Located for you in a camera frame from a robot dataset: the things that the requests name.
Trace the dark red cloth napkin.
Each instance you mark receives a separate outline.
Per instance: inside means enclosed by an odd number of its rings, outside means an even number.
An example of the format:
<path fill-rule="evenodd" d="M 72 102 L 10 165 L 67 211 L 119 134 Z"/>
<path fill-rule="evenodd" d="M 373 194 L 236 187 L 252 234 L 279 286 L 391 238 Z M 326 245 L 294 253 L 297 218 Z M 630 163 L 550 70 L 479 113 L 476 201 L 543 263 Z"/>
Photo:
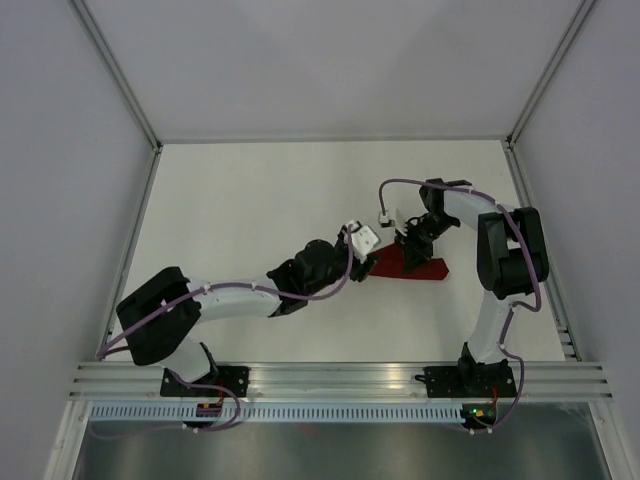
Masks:
<path fill-rule="evenodd" d="M 420 261 L 415 267 L 405 266 L 405 255 L 396 244 L 389 244 L 371 254 L 376 263 L 369 273 L 371 277 L 442 281 L 449 274 L 446 262 L 441 258 L 433 258 L 429 261 Z"/>

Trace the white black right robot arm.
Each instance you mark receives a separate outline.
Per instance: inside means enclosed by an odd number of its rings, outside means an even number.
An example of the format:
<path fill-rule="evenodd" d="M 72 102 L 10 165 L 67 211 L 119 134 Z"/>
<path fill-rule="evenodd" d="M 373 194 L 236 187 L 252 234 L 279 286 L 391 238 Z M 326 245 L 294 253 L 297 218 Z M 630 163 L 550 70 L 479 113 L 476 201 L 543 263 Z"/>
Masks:
<path fill-rule="evenodd" d="M 433 257 L 434 243 L 452 227 L 476 234 L 476 272 L 484 296 L 469 340 L 453 366 L 426 366 L 416 375 L 430 398 L 514 398 L 515 355 L 506 340 L 517 308 L 541 308 L 540 285 L 549 260 L 539 212 L 509 209 L 465 180 L 432 179 L 418 185 L 426 209 L 397 229 L 403 269 L 414 273 Z"/>

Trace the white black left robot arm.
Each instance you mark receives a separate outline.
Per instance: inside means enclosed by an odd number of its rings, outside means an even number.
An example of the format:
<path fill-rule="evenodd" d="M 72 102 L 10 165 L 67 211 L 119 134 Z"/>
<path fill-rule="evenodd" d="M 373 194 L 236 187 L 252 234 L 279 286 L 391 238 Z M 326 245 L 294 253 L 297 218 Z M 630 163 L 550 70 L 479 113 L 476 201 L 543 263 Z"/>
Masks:
<path fill-rule="evenodd" d="M 195 395 L 209 395 L 218 384 L 217 366 L 208 347 L 191 338 L 196 326 L 222 319 L 282 317 L 326 300 L 347 282 L 361 282 L 369 275 L 379 243 L 371 227 L 351 221 L 336 242 L 312 240 L 253 280 L 210 283 L 188 277 L 177 266 L 166 267 L 117 305 L 123 339 L 135 365 L 159 365 Z"/>

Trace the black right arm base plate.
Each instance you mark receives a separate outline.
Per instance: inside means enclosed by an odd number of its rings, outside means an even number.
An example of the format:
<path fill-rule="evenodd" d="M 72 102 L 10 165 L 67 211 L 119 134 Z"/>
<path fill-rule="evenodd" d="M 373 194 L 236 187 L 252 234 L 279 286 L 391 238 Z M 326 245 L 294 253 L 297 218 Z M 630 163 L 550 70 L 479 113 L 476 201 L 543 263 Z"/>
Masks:
<path fill-rule="evenodd" d="M 479 367 L 473 371 L 463 371 L 458 366 L 428 366 L 415 379 L 426 387 L 427 396 L 432 399 L 514 398 L 517 385 L 513 371 L 508 365 L 496 368 Z"/>

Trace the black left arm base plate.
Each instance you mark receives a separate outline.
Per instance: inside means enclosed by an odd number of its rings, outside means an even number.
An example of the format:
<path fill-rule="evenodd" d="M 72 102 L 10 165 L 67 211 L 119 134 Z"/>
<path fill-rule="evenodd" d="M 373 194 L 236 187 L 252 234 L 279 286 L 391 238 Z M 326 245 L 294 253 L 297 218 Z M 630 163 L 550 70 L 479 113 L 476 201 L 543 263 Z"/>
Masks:
<path fill-rule="evenodd" d="M 195 382 L 179 379 L 171 370 L 163 371 L 160 396 L 166 398 L 228 397 L 228 391 L 245 398 L 250 383 L 248 366 L 222 365 Z"/>

